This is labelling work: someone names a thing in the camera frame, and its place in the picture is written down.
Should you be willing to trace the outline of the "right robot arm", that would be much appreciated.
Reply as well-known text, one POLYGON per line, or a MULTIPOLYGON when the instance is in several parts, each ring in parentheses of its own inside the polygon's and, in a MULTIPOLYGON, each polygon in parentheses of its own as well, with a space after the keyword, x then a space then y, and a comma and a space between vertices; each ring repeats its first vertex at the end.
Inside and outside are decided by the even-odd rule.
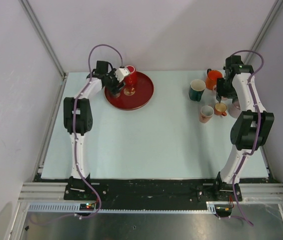
POLYGON ((218 173, 213 196, 225 201, 230 195, 240 195, 239 182, 242 169, 255 151, 262 147, 269 136, 275 116, 261 103, 256 85, 256 70, 244 64, 238 52, 227 57, 224 76, 217 79, 216 100, 238 100, 239 117, 230 131, 232 149, 223 169, 218 173))

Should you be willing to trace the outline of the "lilac ribbed mug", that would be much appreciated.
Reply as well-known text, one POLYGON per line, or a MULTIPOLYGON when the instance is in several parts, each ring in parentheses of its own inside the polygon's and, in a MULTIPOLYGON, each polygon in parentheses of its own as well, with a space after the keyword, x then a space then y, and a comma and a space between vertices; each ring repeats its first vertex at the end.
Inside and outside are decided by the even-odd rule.
POLYGON ((234 119, 237 119, 240 116, 242 111, 241 111, 240 103, 237 99, 233 100, 232 103, 229 105, 228 112, 230 116, 234 119))

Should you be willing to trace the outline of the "small pink square mug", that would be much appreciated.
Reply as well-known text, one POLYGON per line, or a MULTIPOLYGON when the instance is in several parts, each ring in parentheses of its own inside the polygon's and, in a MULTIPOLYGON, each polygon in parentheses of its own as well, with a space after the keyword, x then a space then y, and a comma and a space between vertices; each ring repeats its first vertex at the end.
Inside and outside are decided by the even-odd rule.
POLYGON ((214 115, 214 109, 209 105, 204 105, 200 109, 199 121, 201 123, 207 123, 214 115))

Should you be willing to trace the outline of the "large red mug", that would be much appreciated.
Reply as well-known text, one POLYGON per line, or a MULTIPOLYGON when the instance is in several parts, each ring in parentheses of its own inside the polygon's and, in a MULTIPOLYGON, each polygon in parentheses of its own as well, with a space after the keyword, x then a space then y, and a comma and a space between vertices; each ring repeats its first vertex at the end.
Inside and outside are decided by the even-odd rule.
POLYGON ((138 81, 136 68, 132 65, 127 65, 126 68, 129 71, 129 75, 125 77, 125 84, 128 86, 135 85, 138 81))

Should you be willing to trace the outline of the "small orange cup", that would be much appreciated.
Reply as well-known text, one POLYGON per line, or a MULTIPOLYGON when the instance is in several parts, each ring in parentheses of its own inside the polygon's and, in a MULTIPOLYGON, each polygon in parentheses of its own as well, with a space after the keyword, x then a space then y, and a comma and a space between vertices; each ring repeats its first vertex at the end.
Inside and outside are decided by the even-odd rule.
POLYGON ((218 102, 214 105, 214 114, 217 116, 227 116, 227 106, 222 103, 218 102))

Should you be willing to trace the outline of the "dark green mug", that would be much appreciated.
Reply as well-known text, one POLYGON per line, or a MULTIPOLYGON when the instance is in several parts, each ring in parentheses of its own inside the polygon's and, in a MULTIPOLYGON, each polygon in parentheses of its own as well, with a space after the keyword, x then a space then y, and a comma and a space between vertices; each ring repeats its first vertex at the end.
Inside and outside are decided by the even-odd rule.
POLYGON ((206 83, 201 79, 194 79, 189 85, 188 96, 190 100, 200 102, 206 89, 206 83))

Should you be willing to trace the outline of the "brown patterned mug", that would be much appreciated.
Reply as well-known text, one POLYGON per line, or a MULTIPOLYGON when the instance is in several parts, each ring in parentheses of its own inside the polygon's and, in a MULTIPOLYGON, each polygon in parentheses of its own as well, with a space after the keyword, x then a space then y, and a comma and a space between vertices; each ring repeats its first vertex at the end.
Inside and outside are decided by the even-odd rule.
POLYGON ((112 94, 112 96, 113 96, 114 98, 118 98, 118 97, 120 96, 120 93, 112 94))

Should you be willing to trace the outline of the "large orange mug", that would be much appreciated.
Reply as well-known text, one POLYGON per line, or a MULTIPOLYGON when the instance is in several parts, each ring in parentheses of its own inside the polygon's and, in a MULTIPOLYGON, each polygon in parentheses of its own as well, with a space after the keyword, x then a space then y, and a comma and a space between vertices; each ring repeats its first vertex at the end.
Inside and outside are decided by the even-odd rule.
POLYGON ((206 88, 213 90, 213 87, 217 84, 217 80, 223 78, 223 74, 218 70, 212 70, 211 68, 206 71, 206 88))

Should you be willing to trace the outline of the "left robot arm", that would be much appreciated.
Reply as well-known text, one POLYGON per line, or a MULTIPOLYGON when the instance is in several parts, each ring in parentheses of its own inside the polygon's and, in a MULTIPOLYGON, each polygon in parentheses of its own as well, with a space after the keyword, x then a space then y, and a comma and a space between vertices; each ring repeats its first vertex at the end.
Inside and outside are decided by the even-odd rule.
POLYGON ((90 171, 84 163, 85 137, 93 127, 90 99, 103 89, 117 95, 125 86, 124 79, 130 74, 127 67, 114 68, 110 62, 98 60, 96 68, 86 77, 83 88, 74 97, 63 100, 63 125, 72 146, 72 170, 67 191, 75 192, 82 200, 88 199, 93 192, 92 186, 86 183, 90 171))

